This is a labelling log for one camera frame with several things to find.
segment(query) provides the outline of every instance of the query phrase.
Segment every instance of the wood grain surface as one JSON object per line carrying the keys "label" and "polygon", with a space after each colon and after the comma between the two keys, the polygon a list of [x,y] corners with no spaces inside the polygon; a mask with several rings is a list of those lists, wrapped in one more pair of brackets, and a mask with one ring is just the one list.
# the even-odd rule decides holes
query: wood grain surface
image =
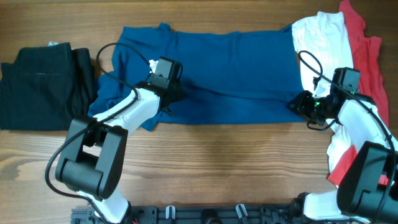
{"label": "wood grain surface", "polygon": [[[123,26],[167,22],[185,32],[274,30],[318,11],[338,10],[332,0],[13,2],[20,4],[0,4],[1,62],[13,62],[22,47],[49,41],[87,47],[94,58],[103,45],[118,40]],[[398,3],[363,0],[353,6],[368,23],[367,33],[383,39],[380,66],[391,131],[398,134]],[[102,57],[108,70],[111,53]],[[0,223],[68,223],[70,210],[85,205],[53,193],[44,182],[47,161],[65,135],[0,131]],[[331,131],[311,131],[303,123],[138,129],[127,142],[119,187],[133,205],[285,203],[304,191],[335,188],[326,180],[330,137]],[[53,172],[53,183],[66,190]]]}

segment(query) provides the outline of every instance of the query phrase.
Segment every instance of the blue shirt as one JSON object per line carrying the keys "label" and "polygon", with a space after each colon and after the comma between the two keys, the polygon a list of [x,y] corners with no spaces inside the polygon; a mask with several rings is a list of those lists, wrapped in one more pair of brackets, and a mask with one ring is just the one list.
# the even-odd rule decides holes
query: blue shirt
{"label": "blue shirt", "polygon": [[[139,50],[146,59],[167,57],[183,65],[184,100],[172,103],[172,115],[161,112],[142,124],[249,124],[303,121],[286,108],[303,87],[291,26],[282,30],[192,34],[158,28],[125,27],[119,42]],[[149,67],[132,50],[117,45],[114,76],[135,84]],[[102,75],[98,98],[89,115],[104,112],[130,94],[131,89]]]}

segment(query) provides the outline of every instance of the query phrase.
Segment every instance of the black cable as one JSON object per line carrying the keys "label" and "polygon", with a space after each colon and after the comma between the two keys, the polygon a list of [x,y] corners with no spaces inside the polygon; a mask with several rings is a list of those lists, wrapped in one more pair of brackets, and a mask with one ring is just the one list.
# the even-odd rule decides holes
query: black cable
{"label": "black cable", "polygon": [[319,73],[318,71],[316,71],[313,67],[311,67],[305,60],[303,60],[303,58],[301,57],[302,53],[306,53],[309,54],[313,59],[315,59],[318,64],[320,65],[319,60],[310,52],[306,51],[306,50],[302,50],[298,53],[298,58],[300,59],[300,61],[302,61],[304,63],[305,66],[307,66],[311,71],[313,71],[314,73],[316,73],[317,75],[319,75],[321,78],[323,78],[324,80],[328,81],[331,85],[333,85],[334,87],[336,87],[337,89],[339,89],[340,91],[342,91],[343,93],[345,93],[348,97],[350,97],[351,99],[355,100],[359,105],[361,105],[373,118],[374,120],[376,120],[376,123],[379,125],[379,127],[381,128],[381,130],[383,131],[383,134],[386,137],[386,140],[388,141],[388,144],[390,145],[390,154],[392,156],[392,172],[391,172],[391,179],[389,180],[389,183],[386,187],[386,190],[383,193],[383,196],[379,202],[379,205],[377,207],[377,211],[376,214],[371,222],[371,224],[376,223],[377,219],[379,218],[380,215],[380,211],[382,210],[385,202],[386,202],[386,198],[389,195],[390,189],[392,187],[392,183],[394,181],[394,177],[396,174],[396,164],[397,164],[397,158],[395,155],[395,149],[394,149],[394,145],[391,141],[391,135],[388,133],[386,127],[383,125],[383,122],[377,117],[377,115],[375,115],[372,111],[372,109],[368,108],[364,103],[362,103],[361,100],[359,100],[356,96],[354,96],[353,94],[349,93],[348,91],[344,90],[342,87],[340,87],[339,85],[337,85],[336,83],[333,83],[330,79],[328,79],[327,77],[325,77],[324,75],[322,75],[321,73]]}
{"label": "black cable", "polygon": [[51,166],[52,166],[54,160],[58,157],[58,155],[59,155],[70,143],[72,143],[76,138],[80,137],[82,134],[85,134],[85,133],[88,132],[88,131],[91,131],[92,129],[95,129],[96,127],[100,126],[101,124],[103,124],[103,123],[105,123],[105,122],[107,122],[107,121],[109,121],[109,120],[115,118],[119,113],[121,113],[121,112],[123,112],[124,110],[126,110],[127,108],[129,108],[131,105],[133,105],[133,104],[138,100],[138,92],[137,92],[136,88],[135,88],[133,85],[131,85],[131,84],[129,84],[129,83],[123,81],[123,80],[120,80],[120,79],[118,79],[117,77],[111,75],[109,72],[105,71],[105,70],[101,67],[101,65],[100,65],[100,54],[101,54],[101,52],[102,52],[105,48],[107,48],[107,47],[109,47],[109,46],[112,46],[112,45],[122,45],[122,46],[128,47],[128,48],[130,48],[131,50],[133,50],[135,53],[137,53],[137,54],[145,61],[146,64],[149,65],[149,62],[144,58],[144,56],[143,56],[137,49],[135,49],[134,47],[131,47],[130,45],[122,44],[122,43],[111,43],[111,44],[107,44],[107,45],[105,45],[104,47],[102,47],[102,48],[98,51],[98,53],[97,53],[96,64],[97,64],[99,70],[101,70],[101,71],[102,71],[103,73],[105,73],[107,76],[109,76],[109,77],[115,79],[115,80],[118,81],[119,83],[122,83],[122,84],[124,84],[124,85],[130,87],[131,90],[135,93],[135,96],[134,96],[133,100],[132,100],[129,104],[127,104],[126,106],[124,106],[123,108],[121,108],[120,110],[118,110],[117,112],[115,112],[115,113],[111,114],[110,116],[108,116],[107,118],[105,118],[105,119],[103,119],[103,120],[101,120],[101,121],[98,121],[97,123],[94,123],[94,124],[92,124],[92,125],[87,126],[85,129],[79,131],[78,133],[76,133],[75,135],[73,135],[70,139],[66,140],[66,141],[55,151],[55,153],[54,153],[54,154],[52,155],[52,157],[50,158],[49,162],[47,163],[47,166],[46,166],[46,168],[45,168],[45,173],[44,173],[45,183],[48,185],[48,187],[50,187],[51,190],[53,190],[55,193],[57,193],[57,194],[59,194],[59,195],[63,195],[63,196],[66,196],[66,197],[71,197],[71,198],[79,198],[79,199],[86,200],[86,201],[94,208],[94,210],[100,215],[100,217],[103,219],[102,221],[105,222],[105,223],[110,223],[110,222],[106,219],[106,217],[104,216],[104,214],[98,209],[98,207],[95,205],[95,203],[93,202],[92,199],[90,199],[89,197],[81,196],[81,195],[75,195],[75,194],[69,194],[69,193],[66,193],[66,192],[62,192],[61,190],[57,189],[54,185],[52,185],[52,184],[51,184],[51,181],[50,181],[50,169],[51,169]]}
{"label": "black cable", "polygon": [[152,72],[149,73],[149,75],[145,78],[145,82],[148,81],[148,78],[152,75]]}
{"label": "black cable", "polygon": [[181,64],[180,62],[178,63],[178,65],[181,67],[181,69],[180,69],[180,75],[178,76],[177,81],[180,81],[181,76],[182,76],[182,69],[183,69],[183,67],[182,67],[182,64]]}
{"label": "black cable", "polygon": [[359,220],[356,219],[356,218],[349,218],[349,219],[346,219],[346,220],[328,220],[328,219],[324,219],[324,220],[311,220],[311,221],[309,221],[309,222],[304,222],[304,223],[301,223],[301,224],[312,224],[312,223],[342,223],[342,222],[348,222],[348,223],[356,222],[356,223],[359,223],[359,224],[364,224],[363,222],[359,221]]}
{"label": "black cable", "polygon": [[307,122],[307,128],[308,128],[308,129],[311,129],[311,130],[314,130],[314,131],[326,131],[326,130],[329,129],[334,123],[336,123],[336,120],[334,119],[333,121],[331,121],[331,123],[330,123],[328,126],[326,126],[326,127],[324,127],[324,128],[314,128],[314,127],[311,127],[311,126],[310,126],[311,122],[312,122],[311,120]]}

